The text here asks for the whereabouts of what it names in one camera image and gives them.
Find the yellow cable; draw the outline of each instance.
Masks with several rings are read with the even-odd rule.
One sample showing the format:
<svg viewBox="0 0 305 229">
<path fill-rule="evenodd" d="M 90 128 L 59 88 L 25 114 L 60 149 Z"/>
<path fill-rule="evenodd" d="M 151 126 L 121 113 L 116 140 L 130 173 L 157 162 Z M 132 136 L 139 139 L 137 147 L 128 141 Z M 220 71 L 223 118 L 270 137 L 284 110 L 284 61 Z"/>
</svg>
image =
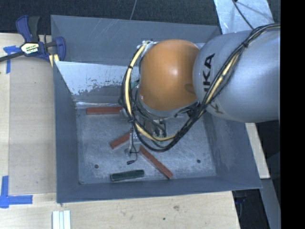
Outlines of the yellow cable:
<svg viewBox="0 0 305 229">
<path fill-rule="evenodd" d="M 147 42 L 145 42 L 141 47 L 140 49 L 138 50 L 138 52 L 135 54 L 135 56 L 133 57 L 131 63 L 130 63 L 130 67 L 131 68 L 128 68 L 127 69 L 127 74 L 126 74 L 126 80 L 125 80 L 125 101 L 126 101 L 126 106 L 127 106 L 127 111 L 128 113 L 132 116 L 132 108 L 131 108 L 131 103 L 129 101 L 129 81 L 130 81 L 130 76 L 131 76 L 131 73 L 132 73 L 132 68 L 135 64 L 135 62 L 137 61 L 138 57 L 140 56 L 140 54 L 142 53 L 142 51 L 145 49 L 147 45 Z M 157 140 L 157 141 L 168 141 L 168 140 L 171 140 L 173 139 L 175 135 L 172 135 L 172 136 L 168 136 L 168 137 L 153 137 L 152 135 L 150 135 L 149 133 L 147 133 L 143 128 L 141 128 L 137 123 L 136 124 L 136 127 L 137 129 L 139 130 L 139 132 L 141 134 L 143 134 L 145 137 L 149 138 L 150 140 Z"/>
</svg>

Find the gray tray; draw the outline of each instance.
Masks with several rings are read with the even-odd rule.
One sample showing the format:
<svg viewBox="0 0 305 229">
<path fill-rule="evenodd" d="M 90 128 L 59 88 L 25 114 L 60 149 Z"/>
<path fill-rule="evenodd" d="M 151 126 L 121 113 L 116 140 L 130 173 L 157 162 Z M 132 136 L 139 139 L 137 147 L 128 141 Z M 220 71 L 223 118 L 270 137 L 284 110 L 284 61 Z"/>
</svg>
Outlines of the gray tray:
<svg viewBox="0 0 305 229">
<path fill-rule="evenodd" d="M 170 151 L 150 151 L 173 173 L 167 180 L 144 158 L 110 142 L 130 130 L 119 114 L 86 115 L 92 106 L 115 106 L 136 46 L 178 38 L 205 43 L 214 26 L 52 16 L 52 36 L 67 42 L 67 62 L 53 68 L 56 114 L 57 201 L 141 198 L 260 188 L 245 125 L 206 113 Z M 137 69 L 133 78 L 137 78 Z M 186 117 L 169 121 L 171 131 Z M 144 169 L 140 179 L 111 182 L 111 173 Z"/>
</svg>

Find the wooden table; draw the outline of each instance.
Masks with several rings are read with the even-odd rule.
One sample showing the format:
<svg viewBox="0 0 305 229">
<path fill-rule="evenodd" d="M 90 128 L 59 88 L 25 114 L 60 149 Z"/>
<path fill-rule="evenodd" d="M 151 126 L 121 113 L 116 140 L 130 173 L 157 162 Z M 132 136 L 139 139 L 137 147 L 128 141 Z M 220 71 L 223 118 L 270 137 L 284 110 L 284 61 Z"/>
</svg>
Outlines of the wooden table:
<svg viewBox="0 0 305 229">
<path fill-rule="evenodd" d="M 0 56 L 4 56 L 5 52 L 2 50 L 4 46 L 17 45 L 20 46 L 23 43 L 23 38 L 18 34 L 0 33 Z M 19 57 L 14 59 L 14 64 L 22 65 L 26 69 L 31 65 L 46 64 L 38 59 Z M 27 94 L 31 94 L 31 88 L 20 84 L 20 91 L 26 91 Z M 32 162 L 23 162 L 27 154 L 20 152 L 18 162 L 16 159 L 18 154 L 14 154 L 16 150 L 10 150 L 9 146 L 13 146 L 12 140 L 9 138 L 10 133 L 10 105 L 12 106 L 12 99 L 10 100 L 10 74 L 6 74 L 6 62 L 0 63 L 0 177 L 9 174 L 10 169 L 15 169 L 18 166 L 25 173 L 31 172 L 32 178 L 35 180 L 35 176 L 41 176 L 39 172 L 34 172 L 37 168 L 33 168 L 33 164 L 37 160 L 43 160 L 43 153 L 32 153 Z M 21 106 L 27 106 L 26 103 L 21 103 Z M 23 113 L 25 115 L 24 122 L 22 119 L 19 121 L 19 125 L 23 126 L 23 129 L 31 129 L 31 122 L 27 120 L 27 111 Z M 268 178 L 269 173 L 265 163 L 262 148 L 260 146 L 258 134 L 254 124 L 246 124 L 246 128 L 250 135 L 250 141 L 253 146 L 255 160 L 259 169 L 261 178 Z M 44 132 L 45 129 L 40 128 L 35 130 L 38 133 Z M 25 151 L 29 152 L 27 148 L 29 143 L 25 142 Z M 52 156 L 52 152 L 49 149 L 43 150 Z M 51 172 L 52 167 L 45 166 Z M 107 201 L 95 201 L 95 202 L 78 202 L 57 204 L 56 193 L 54 191 L 55 186 L 52 184 L 53 177 L 50 177 L 49 182 L 45 182 L 45 179 L 40 179 L 42 190 L 51 191 L 48 193 L 37 192 L 33 194 L 33 204 L 31 205 L 18 205 L 10 206 L 8 209 L 0 209 L 0 229 L 35 229 L 35 228 L 51 228 L 51 215 L 55 210 L 70 210 L 71 211 L 71 227 L 73 229 L 84 228 L 221 228 L 221 229 L 238 229 L 240 228 L 237 218 L 237 213 L 234 205 L 234 200 L 231 192 L 218 192 L 208 194 L 197 195 L 185 195 L 174 197 L 162 197 L 162 198 L 139 198 L 139 199 L 124 199 L 124 200 L 107 200 Z M 27 189 L 27 186 L 31 182 L 26 183 L 22 181 L 23 189 Z"/>
</svg>

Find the dark green object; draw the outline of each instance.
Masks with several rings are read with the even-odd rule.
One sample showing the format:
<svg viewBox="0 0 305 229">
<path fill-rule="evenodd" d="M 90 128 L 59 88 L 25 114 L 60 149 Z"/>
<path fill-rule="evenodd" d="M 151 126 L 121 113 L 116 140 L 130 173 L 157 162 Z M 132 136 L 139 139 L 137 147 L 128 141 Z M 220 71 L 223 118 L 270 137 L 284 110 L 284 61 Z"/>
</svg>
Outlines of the dark green object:
<svg viewBox="0 0 305 229">
<path fill-rule="evenodd" d="M 111 181 L 122 181 L 127 179 L 134 179 L 144 176 L 144 170 L 131 170 L 120 173 L 110 174 Z"/>
</svg>

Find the blue clamp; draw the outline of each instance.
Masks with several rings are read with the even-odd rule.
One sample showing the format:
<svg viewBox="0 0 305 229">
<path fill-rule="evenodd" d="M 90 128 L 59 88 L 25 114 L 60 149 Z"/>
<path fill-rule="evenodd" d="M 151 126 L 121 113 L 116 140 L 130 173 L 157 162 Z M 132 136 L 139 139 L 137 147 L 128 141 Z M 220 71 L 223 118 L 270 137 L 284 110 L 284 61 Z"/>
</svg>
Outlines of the blue clamp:
<svg viewBox="0 0 305 229">
<path fill-rule="evenodd" d="M 33 195 L 9 196 L 9 176 L 2 177 L 0 208 L 8 208 L 10 205 L 32 204 Z"/>
<path fill-rule="evenodd" d="M 21 45 L 21 50 L 24 52 L 26 57 L 36 57 L 50 62 L 50 54 L 48 53 L 48 46 L 57 46 L 57 54 L 59 59 L 62 61 L 66 56 L 66 46 L 63 37 L 55 38 L 56 44 L 43 43 L 39 41 L 37 35 L 37 24 L 40 17 L 29 17 L 23 15 L 16 21 L 16 27 L 18 33 L 23 36 L 24 44 Z"/>
<path fill-rule="evenodd" d="M 16 46 L 4 47 L 3 50 L 9 55 L 15 52 L 21 52 L 21 49 Z M 10 59 L 8 59 L 6 64 L 6 74 L 10 73 Z"/>
</svg>

